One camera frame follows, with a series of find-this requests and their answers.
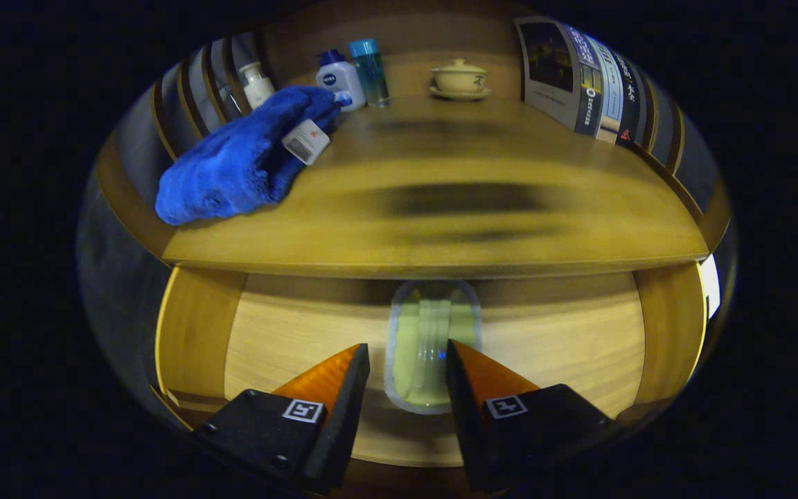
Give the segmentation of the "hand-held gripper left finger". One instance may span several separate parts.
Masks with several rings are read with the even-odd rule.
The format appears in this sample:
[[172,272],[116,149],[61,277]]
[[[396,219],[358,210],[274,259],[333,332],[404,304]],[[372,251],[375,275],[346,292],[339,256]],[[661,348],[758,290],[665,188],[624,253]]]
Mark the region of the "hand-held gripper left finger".
[[357,435],[369,348],[360,343],[275,389],[244,389],[195,430],[205,449],[286,489],[338,489]]

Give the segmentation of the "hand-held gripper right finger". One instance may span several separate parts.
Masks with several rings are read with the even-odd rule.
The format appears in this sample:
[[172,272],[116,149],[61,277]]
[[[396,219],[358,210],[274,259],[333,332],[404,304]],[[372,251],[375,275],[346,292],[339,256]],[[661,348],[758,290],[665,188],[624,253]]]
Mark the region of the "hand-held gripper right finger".
[[446,383],[468,485],[497,493],[596,448],[614,420],[564,383],[539,387],[488,355],[447,341]]

